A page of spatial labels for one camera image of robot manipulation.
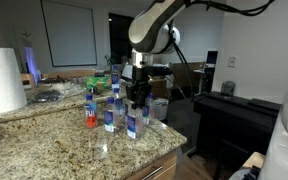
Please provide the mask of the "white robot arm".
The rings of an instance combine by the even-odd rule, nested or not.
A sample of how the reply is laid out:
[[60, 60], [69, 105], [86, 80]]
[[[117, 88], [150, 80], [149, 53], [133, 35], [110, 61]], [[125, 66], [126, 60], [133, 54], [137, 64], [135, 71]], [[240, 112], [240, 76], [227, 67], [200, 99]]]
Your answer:
[[180, 32], [173, 24], [174, 18], [195, 0], [154, 0], [132, 21], [128, 38], [132, 46], [131, 85], [126, 87], [127, 99], [143, 107], [151, 93], [148, 83], [154, 76], [170, 75], [167, 67], [154, 67], [150, 60], [155, 54], [176, 52], [180, 61], [189, 68], [188, 62], [179, 49]]

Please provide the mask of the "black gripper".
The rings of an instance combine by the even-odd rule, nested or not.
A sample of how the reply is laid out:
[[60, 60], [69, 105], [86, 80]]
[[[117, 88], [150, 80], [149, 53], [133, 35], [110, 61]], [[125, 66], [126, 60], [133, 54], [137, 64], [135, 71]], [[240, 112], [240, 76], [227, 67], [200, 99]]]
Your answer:
[[153, 63], [152, 54], [137, 52], [133, 49], [131, 62], [125, 65], [125, 80], [128, 82], [127, 99], [143, 107], [152, 89], [149, 84], [150, 78], [171, 74], [172, 70], [169, 67]]

